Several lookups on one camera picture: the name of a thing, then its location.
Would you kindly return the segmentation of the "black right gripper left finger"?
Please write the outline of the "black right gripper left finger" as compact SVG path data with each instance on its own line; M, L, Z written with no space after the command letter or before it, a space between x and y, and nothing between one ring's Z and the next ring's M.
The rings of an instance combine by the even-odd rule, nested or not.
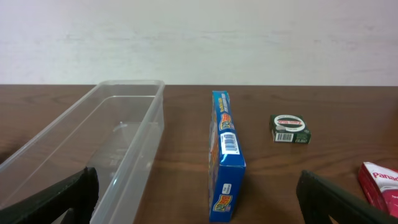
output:
M94 167L85 167L56 184L1 210L1 223L89 223L99 199Z

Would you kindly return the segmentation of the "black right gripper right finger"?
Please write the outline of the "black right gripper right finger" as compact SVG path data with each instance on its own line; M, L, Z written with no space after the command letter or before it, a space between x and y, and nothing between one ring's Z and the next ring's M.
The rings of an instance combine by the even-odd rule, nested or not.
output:
M397 224L397 218L365 203L313 172L303 170L296 195L306 224Z

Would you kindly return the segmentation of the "red Panadol box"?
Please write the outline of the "red Panadol box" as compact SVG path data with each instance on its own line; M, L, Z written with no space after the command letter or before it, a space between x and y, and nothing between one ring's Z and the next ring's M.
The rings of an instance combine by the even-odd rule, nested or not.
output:
M397 170L363 162L358 180L372 206L397 217Z

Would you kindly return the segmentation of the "blue Kool Fever box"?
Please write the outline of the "blue Kool Fever box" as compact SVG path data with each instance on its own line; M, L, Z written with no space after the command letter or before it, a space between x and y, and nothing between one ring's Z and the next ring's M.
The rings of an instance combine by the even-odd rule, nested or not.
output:
M246 171L227 91L212 92L209 135L209 221L229 222Z

